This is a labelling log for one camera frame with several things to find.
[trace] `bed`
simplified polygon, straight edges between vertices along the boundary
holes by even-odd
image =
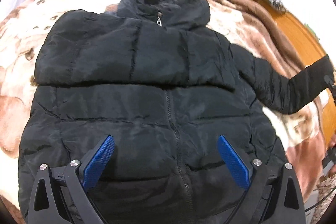
[[[18,152],[36,84],[36,57],[51,27],[63,13],[83,9],[113,12],[120,0],[26,0],[0,23],[0,197],[18,223]],[[297,51],[270,14],[252,0],[208,0],[208,27],[225,35],[275,70],[291,78],[305,68]],[[263,108],[297,173],[304,200],[322,170],[325,139],[322,129],[324,100],[317,97],[293,115]]]

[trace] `folded sleeve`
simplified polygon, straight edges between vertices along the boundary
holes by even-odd
[[[282,114],[293,114],[313,101],[328,87],[325,76],[335,82],[328,55],[288,79],[278,74],[268,61],[254,57],[238,45],[231,45],[231,53],[239,75],[253,88],[257,99]]]

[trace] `zipper pull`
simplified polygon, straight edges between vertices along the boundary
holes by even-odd
[[[157,12],[157,21],[156,21],[156,23],[157,23],[160,27],[162,27],[161,17],[162,17],[162,13],[161,13],[161,12]]]

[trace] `blue textured pad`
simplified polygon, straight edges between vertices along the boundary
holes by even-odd
[[[217,142],[218,151],[229,169],[233,179],[239,187],[247,190],[250,187],[249,171],[239,155],[229,144],[229,142],[220,136]]]
[[[112,136],[108,136],[98,149],[97,153],[93,156],[90,163],[86,166],[83,172],[83,188],[88,190],[96,186],[105,166],[109,162],[114,151],[114,139]]]

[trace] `blanket pattern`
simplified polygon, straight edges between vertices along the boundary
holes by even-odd
[[[0,195],[13,208],[18,208],[19,144],[36,90],[35,62],[48,32],[69,10],[113,12],[119,1],[26,0],[0,23],[0,168],[7,170],[5,178],[0,176]],[[268,60],[283,76],[291,78],[304,69],[290,41],[259,4],[252,0],[207,1],[211,8],[209,28]],[[322,109],[319,98],[293,115],[263,108],[294,165],[305,200],[316,185],[325,154]]]

